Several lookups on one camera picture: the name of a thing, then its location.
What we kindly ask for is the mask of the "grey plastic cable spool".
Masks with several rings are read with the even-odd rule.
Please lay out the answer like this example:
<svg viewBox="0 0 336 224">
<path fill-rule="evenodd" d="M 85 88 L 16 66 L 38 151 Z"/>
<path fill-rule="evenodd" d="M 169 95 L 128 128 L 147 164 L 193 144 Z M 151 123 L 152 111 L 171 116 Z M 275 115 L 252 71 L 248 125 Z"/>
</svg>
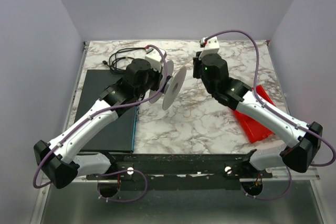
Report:
<svg viewBox="0 0 336 224">
<path fill-rule="evenodd" d="M 175 74 L 173 74 L 174 62 L 172 60 L 169 60 L 166 63 L 167 80 L 164 83 L 164 87 L 158 95 L 156 95 L 149 101 L 151 104 L 154 104 L 161 96 L 163 96 L 163 110 L 167 110 L 175 101 L 183 86 L 187 71 L 186 67 L 182 67 Z"/>
</svg>

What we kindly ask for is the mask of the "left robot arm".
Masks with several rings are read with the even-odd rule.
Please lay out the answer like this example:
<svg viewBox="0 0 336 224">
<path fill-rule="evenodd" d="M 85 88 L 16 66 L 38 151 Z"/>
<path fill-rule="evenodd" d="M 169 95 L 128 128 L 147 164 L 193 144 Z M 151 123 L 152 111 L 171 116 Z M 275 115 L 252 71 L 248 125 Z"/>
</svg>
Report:
<svg viewBox="0 0 336 224">
<path fill-rule="evenodd" d="M 65 132 L 48 143 L 40 140 L 34 145 L 38 170 L 50 183 L 61 189 L 76 177 L 105 174 L 112 161 L 104 154 L 79 156 L 79 151 L 104 127 L 121 117 L 129 108 L 140 104 L 147 91 L 158 95 L 168 75 L 168 63 L 157 70 L 145 59 L 134 59 L 124 75 L 108 86 L 89 111 Z"/>
</svg>

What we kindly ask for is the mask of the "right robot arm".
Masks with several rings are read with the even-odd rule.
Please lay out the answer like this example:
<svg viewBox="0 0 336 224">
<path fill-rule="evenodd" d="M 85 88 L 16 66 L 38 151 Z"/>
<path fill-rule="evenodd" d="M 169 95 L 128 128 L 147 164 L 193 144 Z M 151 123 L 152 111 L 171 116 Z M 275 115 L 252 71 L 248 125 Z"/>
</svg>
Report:
<svg viewBox="0 0 336 224">
<path fill-rule="evenodd" d="M 257 100 L 252 88 L 228 74 L 226 60 L 219 54 L 193 58 L 193 77 L 201 79 L 207 92 L 220 104 L 244 114 L 271 130 L 284 145 L 248 154 L 246 165 L 255 170 L 287 166 L 305 173 L 321 146 L 323 127 L 297 120 L 264 99 Z"/>
</svg>

